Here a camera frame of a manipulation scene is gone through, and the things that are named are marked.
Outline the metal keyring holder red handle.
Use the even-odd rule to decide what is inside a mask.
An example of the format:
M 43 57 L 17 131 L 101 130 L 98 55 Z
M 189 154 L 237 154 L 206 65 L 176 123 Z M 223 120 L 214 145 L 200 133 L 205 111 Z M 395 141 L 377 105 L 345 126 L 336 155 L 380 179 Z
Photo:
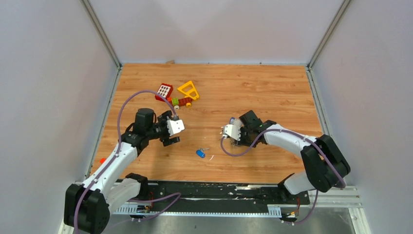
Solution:
M 238 126 L 241 126 L 242 127 L 242 122 L 241 122 L 241 120 L 239 119 L 239 118 L 234 118 L 234 117 L 231 117 L 230 118 L 230 121 L 229 121 L 229 123 L 228 124 L 235 124 L 235 125 L 238 125 Z M 222 140 L 222 144 L 221 144 L 221 147 L 222 148 L 224 148 L 224 140 L 225 139 L 228 139 L 229 140 L 229 144 L 230 144 L 230 141 L 232 140 L 231 138 L 224 138 L 223 137 L 223 127 L 222 127 L 222 130 L 221 130 L 221 132 L 220 132 L 220 134 L 222 135 L 222 138 L 221 138 L 221 140 Z

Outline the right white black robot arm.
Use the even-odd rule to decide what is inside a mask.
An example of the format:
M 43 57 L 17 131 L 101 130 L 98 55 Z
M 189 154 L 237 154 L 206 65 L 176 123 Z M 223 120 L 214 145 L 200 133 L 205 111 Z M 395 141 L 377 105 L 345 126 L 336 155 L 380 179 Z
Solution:
M 330 135 L 300 134 L 275 121 L 262 121 L 252 110 L 232 118 L 223 127 L 222 135 L 223 139 L 231 139 L 235 146 L 247 147 L 247 151 L 262 143 L 280 147 L 302 159 L 304 171 L 281 181 L 278 197 L 283 203 L 293 202 L 301 192 L 325 193 L 333 187 L 346 187 L 344 178 L 351 167 Z

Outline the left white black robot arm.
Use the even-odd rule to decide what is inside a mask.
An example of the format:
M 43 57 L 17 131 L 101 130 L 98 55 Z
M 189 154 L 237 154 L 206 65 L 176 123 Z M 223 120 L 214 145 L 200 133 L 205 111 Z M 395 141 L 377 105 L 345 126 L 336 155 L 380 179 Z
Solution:
M 71 184 L 66 190 L 64 224 L 77 232 L 100 234 L 110 216 L 125 202 L 132 198 L 146 200 L 149 196 L 146 177 L 132 173 L 119 185 L 115 183 L 151 140 L 158 139 L 166 147 L 179 142 L 177 134 L 184 129 L 183 120 L 171 110 L 156 116 L 154 110 L 140 108 L 103 164 L 86 180 Z

